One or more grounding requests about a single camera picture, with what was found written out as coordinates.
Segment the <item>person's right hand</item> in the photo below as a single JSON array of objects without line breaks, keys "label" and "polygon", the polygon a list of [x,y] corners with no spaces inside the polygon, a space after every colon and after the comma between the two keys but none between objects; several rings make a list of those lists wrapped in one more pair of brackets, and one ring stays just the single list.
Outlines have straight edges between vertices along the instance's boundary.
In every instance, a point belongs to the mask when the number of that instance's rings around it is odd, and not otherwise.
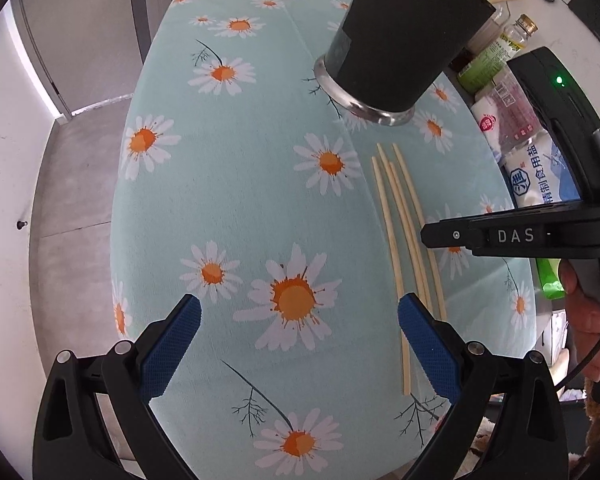
[{"label": "person's right hand", "polygon": [[[560,262],[559,278],[566,293],[567,320],[573,331],[577,357],[582,361],[600,340],[600,303],[582,292],[577,273],[568,260]],[[600,350],[582,373],[592,382],[600,381]]]}]

